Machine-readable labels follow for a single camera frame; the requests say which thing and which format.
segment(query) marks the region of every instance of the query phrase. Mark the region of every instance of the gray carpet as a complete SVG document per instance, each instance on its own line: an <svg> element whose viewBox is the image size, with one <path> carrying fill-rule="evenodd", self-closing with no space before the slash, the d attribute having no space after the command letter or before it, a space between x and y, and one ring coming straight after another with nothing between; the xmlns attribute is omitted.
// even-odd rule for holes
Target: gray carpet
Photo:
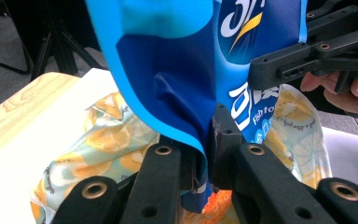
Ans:
<svg viewBox="0 0 358 224"><path fill-rule="evenodd" d="M86 49L86 51L102 66L106 66L101 52L94 49ZM90 70L90 67L76 54L75 59L79 70L76 75L81 77ZM10 17L0 17L0 63L5 63L21 70L25 70L26 68L21 40ZM59 72L53 57L48 59L45 72ZM0 67L0 104L26 86L30 78L31 74L20 75Z"/></svg>

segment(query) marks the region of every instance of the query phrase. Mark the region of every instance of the snack bag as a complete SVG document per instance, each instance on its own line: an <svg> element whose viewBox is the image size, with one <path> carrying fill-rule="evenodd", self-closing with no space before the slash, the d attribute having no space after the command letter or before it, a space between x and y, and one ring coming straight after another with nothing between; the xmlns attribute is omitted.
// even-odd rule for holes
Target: snack bag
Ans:
<svg viewBox="0 0 358 224"><path fill-rule="evenodd" d="M249 62L305 41L306 1L89 0L87 5L129 107L157 133L199 152L200 187L184 193L181 202L200 213L211 195L205 153L215 105L231 111L248 142L263 142L279 88L249 90Z"/></svg>

